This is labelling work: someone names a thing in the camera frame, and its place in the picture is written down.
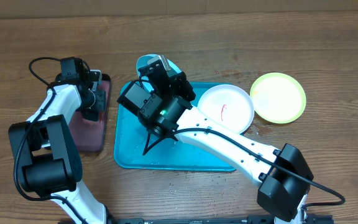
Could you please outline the light blue plate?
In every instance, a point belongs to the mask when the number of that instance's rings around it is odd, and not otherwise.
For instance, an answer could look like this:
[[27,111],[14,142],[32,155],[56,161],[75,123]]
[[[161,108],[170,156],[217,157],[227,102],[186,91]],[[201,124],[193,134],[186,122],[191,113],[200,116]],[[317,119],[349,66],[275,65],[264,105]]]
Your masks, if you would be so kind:
[[[137,71],[137,74],[138,74],[139,80],[140,80],[138,84],[143,89],[145,89],[147,92],[157,94],[157,92],[156,92],[157,88],[152,87],[152,85],[149,83],[147,77],[142,77],[141,74],[140,74],[140,67],[144,67],[144,66],[148,65],[147,61],[149,59],[151,59],[155,55],[158,55],[158,54],[147,54],[147,55],[141,56],[136,62],[136,71]],[[169,59],[167,59],[167,60],[168,60],[168,62],[170,64],[170,66],[171,66],[171,70],[168,71],[169,75],[174,75],[174,74],[177,74],[177,73],[181,72],[181,70],[172,61],[170,61]]]

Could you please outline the yellow-green plate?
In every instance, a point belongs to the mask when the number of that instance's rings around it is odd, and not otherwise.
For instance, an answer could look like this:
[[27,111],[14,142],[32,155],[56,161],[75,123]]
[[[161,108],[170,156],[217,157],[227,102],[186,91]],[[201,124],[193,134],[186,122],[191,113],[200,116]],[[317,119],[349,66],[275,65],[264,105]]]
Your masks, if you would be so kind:
[[264,120],[287,124],[298,119],[306,108],[301,84],[284,73],[266,73],[253,82],[250,97],[255,112]]

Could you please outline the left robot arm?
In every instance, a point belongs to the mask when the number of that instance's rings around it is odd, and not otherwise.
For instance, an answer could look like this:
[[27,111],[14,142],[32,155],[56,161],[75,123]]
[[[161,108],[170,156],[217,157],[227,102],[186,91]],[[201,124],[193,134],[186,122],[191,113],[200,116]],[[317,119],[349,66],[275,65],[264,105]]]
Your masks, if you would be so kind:
[[110,77],[80,58],[59,63],[40,108],[9,127],[16,189],[29,201],[56,203],[72,223],[115,223],[85,185],[80,157],[104,147]]

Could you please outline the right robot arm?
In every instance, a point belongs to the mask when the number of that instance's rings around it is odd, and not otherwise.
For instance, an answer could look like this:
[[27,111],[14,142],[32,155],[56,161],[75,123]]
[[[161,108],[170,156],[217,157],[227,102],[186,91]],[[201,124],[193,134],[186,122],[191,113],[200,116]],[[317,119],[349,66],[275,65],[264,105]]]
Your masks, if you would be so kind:
[[237,134],[191,104],[196,95],[184,72],[170,72],[161,59],[137,67],[117,102],[137,116],[159,141],[173,139],[218,157],[258,188],[257,203],[274,222],[303,223],[313,175],[301,151],[268,146]]

